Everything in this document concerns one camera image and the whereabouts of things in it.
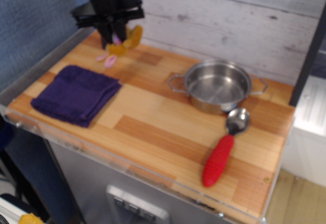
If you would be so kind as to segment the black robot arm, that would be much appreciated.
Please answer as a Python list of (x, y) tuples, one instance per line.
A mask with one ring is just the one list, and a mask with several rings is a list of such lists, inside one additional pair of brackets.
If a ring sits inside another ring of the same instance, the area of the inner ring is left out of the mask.
[(128, 22), (144, 18), (144, 11), (142, 0), (89, 0), (71, 16), (78, 28), (97, 29), (103, 44), (120, 44), (127, 39)]

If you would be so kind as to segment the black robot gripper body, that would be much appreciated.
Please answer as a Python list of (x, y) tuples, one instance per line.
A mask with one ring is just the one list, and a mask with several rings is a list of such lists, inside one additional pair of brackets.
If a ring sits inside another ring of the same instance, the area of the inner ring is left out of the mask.
[(120, 20), (127, 23), (144, 17), (142, 3), (142, 0), (89, 0), (70, 13), (79, 28)]

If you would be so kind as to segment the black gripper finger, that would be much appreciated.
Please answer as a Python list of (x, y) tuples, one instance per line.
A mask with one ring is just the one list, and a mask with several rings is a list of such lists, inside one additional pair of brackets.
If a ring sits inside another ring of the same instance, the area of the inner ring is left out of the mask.
[(106, 23), (96, 22), (95, 28), (101, 35), (102, 48), (105, 48), (108, 44), (113, 43), (112, 30)]
[(127, 39), (126, 25), (126, 20), (117, 20), (114, 22), (115, 33), (121, 42)]

